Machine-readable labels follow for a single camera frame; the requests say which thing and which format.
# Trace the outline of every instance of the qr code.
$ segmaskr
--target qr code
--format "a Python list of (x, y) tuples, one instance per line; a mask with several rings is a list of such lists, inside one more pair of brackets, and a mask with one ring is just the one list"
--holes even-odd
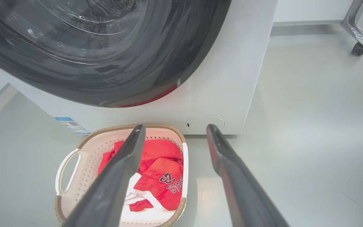
[(70, 123), (72, 126), (79, 126), (77, 123), (75, 123), (75, 122), (68, 122), (68, 123)]

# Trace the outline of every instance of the basket hole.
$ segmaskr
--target basket hole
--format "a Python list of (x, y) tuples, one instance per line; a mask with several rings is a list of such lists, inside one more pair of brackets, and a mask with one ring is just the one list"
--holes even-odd
[(71, 185), (71, 177), (75, 174), (75, 166), (77, 162), (81, 159), (79, 154), (75, 154), (72, 156), (67, 164), (65, 165), (62, 171), (62, 178), (61, 178), (61, 191), (67, 191)]

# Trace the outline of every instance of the white basket handle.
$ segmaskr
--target white basket handle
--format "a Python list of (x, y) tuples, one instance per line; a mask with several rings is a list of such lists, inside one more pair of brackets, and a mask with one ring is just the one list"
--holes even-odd
[[(75, 165), (74, 171), (72, 172), (71, 178), (69, 179), (69, 182), (68, 182), (68, 185), (67, 185), (66, 189), (65, 189), (64, 191), (62, 191), (62, 190), (61, 190), (61, 180), (62, 180), (62, 174), (64, 173), (65, 167), (66, 167), (66, 165), (68, 164), (69, 160), (70, 160), (73, 156), (75, 156), (75, 155), (77, 155), (77, 154), (79, 154), (79, 158), (78, 158), (78, 161), (77, 161), (77, 163), (76, 163), (76, 165)], [(68, 155), (64, 158), (64, 160), (62, 161), (62, 163), (61, 163), (61, 165), (60, 165), (60, 167), (59, 167), (59, 169), (58, 169), (58, 171), (57, 171), (57, 175), (56, 175), (55, 189), (56, 189), (56, 193), (57, 193), (57, 195), (62, 196), (62, 195), (64, 195), (64, 194), (68, 191), (69, 186), (71, 185), (71, 182), (72, 182), (72, 180), (73, 180), (73, 178), (74, 178), (74, 176), (75, 176), (75, 173), (76, 173), (76, 171), (77, 171), (77, 169), (78, 169), (78, 165), (79, 165), (79, 163), (80, 163), (81, 159), (82, 159), (82, 158), (84, 158), (84, 156), (85, 156), (85, 155), (87, 155), (87, 153), (86, 153), (86, 152), (84, 152), (84, 151), (82, 151), (82, 150), (80, 150), (80, 149), (76, 148), (74, 151), (72, 151), (71, 153), (69, 153), (69, 154), (68, 154)]]

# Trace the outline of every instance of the blue and white sticker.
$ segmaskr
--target blue and white sticker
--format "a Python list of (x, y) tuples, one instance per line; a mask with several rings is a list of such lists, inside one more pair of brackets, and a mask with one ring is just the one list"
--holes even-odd
[(80, 126), (78, 123), (76, 123), (71, 118), (55, 118), (55, 119), (57, 119), (59, 122), (63, 123), (66, 127), (71, 129), (71, 131), (75, 132), (76, 134), (79, 134), (79, 135), (89, 135), (90, 134), (90, 132), (88, 132), (85, 128)]

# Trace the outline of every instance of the laundry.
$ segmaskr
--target laundry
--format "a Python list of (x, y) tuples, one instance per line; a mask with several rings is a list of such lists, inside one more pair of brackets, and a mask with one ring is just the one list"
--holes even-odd
[[(98, 174), (124, 144), (119, 141), (110, 152), (103, 154)], [(131, 211), (145, 208), (176, 210), (183, 187), (183, 155), (168, 140), (146, 140), (142, 151), (140, 168), (129, 181), (124, 204)]]

